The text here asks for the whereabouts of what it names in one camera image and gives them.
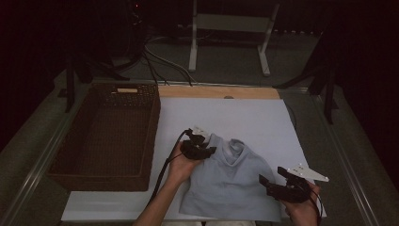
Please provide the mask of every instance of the light blue garment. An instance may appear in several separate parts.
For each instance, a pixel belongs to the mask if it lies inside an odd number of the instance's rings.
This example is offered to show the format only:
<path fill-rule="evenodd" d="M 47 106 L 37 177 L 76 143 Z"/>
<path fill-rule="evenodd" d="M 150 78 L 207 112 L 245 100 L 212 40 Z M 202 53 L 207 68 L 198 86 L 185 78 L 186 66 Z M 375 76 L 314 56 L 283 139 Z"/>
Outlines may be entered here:
<path fill-rule="evenodd" d="M 267 162 L 238 139 L 225 142 L 211 134 L 210 158 L 190 177 L 180 213 L 208 218 L 280 221 L 280 205 L 266 195 L 259 174 L 275 182 Z"/>

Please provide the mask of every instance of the person's right hand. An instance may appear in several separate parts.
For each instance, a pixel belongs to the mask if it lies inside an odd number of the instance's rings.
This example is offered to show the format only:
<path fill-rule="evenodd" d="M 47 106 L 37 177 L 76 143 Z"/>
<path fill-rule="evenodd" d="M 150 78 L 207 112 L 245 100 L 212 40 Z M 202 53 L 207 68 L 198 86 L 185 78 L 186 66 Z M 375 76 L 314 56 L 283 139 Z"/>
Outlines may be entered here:
<path fill-rule="evenodd" d="M 318 195 L 320 187 L 310 182 L 308 184 L 314 193 Z M 317 203 L 317 196 L 314 193 L 311 193 L 311 198 Z M 307 200 L 302 203 L 281 202 L 285 205 L 285 212 L 290 216 L 295 226 L 317 226 L 319 212 L 311 201 Z"/>

